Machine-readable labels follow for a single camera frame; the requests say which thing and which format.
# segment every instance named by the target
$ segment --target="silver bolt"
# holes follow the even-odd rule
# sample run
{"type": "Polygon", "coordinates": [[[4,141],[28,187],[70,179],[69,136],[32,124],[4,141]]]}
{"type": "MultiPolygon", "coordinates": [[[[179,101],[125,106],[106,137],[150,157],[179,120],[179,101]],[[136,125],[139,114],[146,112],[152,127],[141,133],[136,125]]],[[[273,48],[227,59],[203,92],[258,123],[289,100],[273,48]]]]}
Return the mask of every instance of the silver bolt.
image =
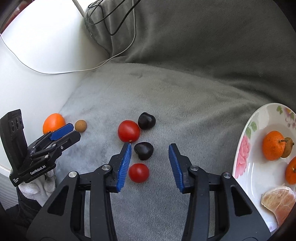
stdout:
{"type": "Polygon", "coordinates": [[[198,166],[197,165],[191,165],[190,166],[190,169],[192,170],[192,171],[197,171],[198,170],[198,166]]]}
{"type": "Polygon", "coordinates": [[[110,168],[111,168],[111,166],[108,165],[108,164],[105,164],[105,165],[102,166],[102,169],[103,169],[104,171],[108,171],[108,170],[110,170],[110,168]]]}
{"type": "Polygon", "coordinates": [[[231,174],[229,172],[224,172],[223,177],[225,178],[231,178],[231,174]]]}
{"type": "Polygon", "coordinates": [[[69,173],[69,177],[76,177],[76,175],[77,175],[77,172],[75,171],[72,171],[69,173]]]}

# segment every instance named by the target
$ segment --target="plush cloth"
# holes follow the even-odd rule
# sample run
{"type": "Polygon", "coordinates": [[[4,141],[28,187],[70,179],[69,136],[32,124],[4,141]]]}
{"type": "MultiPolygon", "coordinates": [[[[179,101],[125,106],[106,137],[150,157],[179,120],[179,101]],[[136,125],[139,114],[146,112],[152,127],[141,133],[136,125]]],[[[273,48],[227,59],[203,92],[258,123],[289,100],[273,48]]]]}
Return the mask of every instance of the plush cloth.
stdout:
{"type": "MultiPolygon", "coordinates": [[[[105,13],[119,2],[105,0],[105,13]]],[[[130,6],[126,1],[106,20],[111,31],[130,6]]],[[[97,10],[93,16],[101,17],[97,10]]],[[[113,56],[130,44],[132,22],[131,14],[113,37],[103,23],[86,26],[113,56]]],[[[207,172],[231,172],[243,127],[257,108],[281,102],[296,110],[296,34],[271,0],[142,0],[136,23],[131,48],[90,73],[60,112],[67,122],[86,120],[88,128],[57,160],[57,182],[72,170],[108,163],[123,145],[119,123],[153,114],[156,126],[138,140],[155,148],[143,161],[150,178],[143,184],[127,178],[121,193],[111,195],[115,228],[119,241],[181,240],[189,195],[176,188],[168,145],[177,143],[207,172]]],[[[131,164],[137,162],[133,153],[131,164]]],[[[213,234],[213,209],[210,220],[213,234]]]]}

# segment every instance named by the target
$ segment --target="floral plate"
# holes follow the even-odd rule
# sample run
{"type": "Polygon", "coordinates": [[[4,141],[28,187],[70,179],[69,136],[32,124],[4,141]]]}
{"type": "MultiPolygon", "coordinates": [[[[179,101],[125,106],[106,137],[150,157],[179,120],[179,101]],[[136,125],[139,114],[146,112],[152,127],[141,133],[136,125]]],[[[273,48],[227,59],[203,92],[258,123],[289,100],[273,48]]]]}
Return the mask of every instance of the floral plate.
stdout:
{"type": "Polygon", "coordinates": [[[239,140],[232,174],[251,199],[270,231],[278,224],[272,212],[261,205],[261,197],[266,191],[278,187],[295,185],[285,183],[285,170],[296,156],[296,147],[287,158],[277,161],[265,159],[262,140],[270,131],[279,131],[284,137],[296,142],[296,114],[287,106],[270,103],[260,107],[248,120],[239,140]]]}

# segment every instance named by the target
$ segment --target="gloved hand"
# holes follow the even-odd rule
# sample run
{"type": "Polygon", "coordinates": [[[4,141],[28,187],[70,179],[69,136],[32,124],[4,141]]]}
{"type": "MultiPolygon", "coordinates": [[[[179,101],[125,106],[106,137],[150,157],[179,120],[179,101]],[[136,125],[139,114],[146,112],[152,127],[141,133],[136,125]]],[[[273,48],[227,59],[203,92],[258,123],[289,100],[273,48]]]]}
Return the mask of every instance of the gloved hand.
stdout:
{"type": "Polygon", "coordinates": [[[55,190],[55,169],[38,177],[30,183],[21,183],[18,188],[22,194],[32,200],[36,200],[41,206],[47,201],[55,190]]]}

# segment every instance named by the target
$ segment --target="oval plate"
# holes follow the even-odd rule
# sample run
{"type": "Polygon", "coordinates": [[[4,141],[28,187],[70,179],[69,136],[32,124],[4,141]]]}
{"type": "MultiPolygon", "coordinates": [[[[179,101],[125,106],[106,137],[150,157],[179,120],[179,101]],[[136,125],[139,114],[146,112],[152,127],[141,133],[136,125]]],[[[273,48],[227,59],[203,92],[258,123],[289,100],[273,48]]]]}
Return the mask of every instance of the oval plate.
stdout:
{"type": "Polygon", "coordinates": [[[296,156],[296,147],[287,158],[268,161],[262,153],[262,141],[270,131],[279,131],[296,142],[296,114],[287,106],[270,103],[260,107],[246,124],[237,146],[232,174],[251,199],[270,231],[278,224],[272,212],[261,205],[261,197],[268,190],[288,186],[285,170],[296,156]]]}

